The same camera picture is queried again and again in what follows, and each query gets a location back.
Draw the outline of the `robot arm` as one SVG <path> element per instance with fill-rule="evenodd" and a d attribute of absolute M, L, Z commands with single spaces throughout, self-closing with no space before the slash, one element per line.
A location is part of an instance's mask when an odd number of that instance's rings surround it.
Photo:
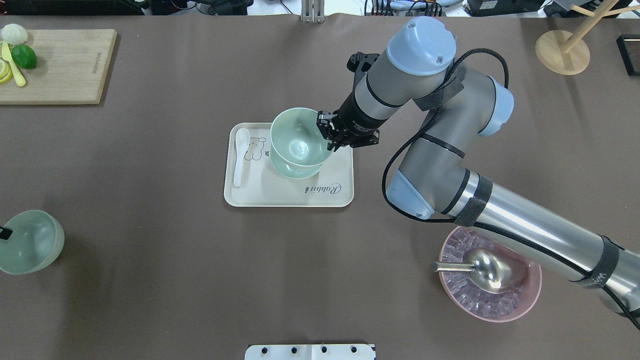
<path fill-rule="evenodd" d="M 381 54 L 357 52 L 353 88 L 334 112 L 317 113 L 327 149 L 379 142 L 380 127 L 413 101 L 426 112 L 420 129 L 391 157 L 404 157 L 381 190 L 396 212 L 422 223 L 475 228 L 552 269 L 639 326 L 639 257 L 462 165 L 477 136 L 507 123 L 514 110 L 505 59 L 489 48 L 460 57 L 452 32 L 434 17 L 410 18 Z"/>

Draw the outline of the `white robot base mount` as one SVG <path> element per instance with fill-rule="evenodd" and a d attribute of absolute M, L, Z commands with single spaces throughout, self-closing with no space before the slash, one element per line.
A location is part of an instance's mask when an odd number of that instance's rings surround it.
<path fill-rule="evenodd" d="M 374 344 L 254 344 L 245 360 L 376 360 Z"/>

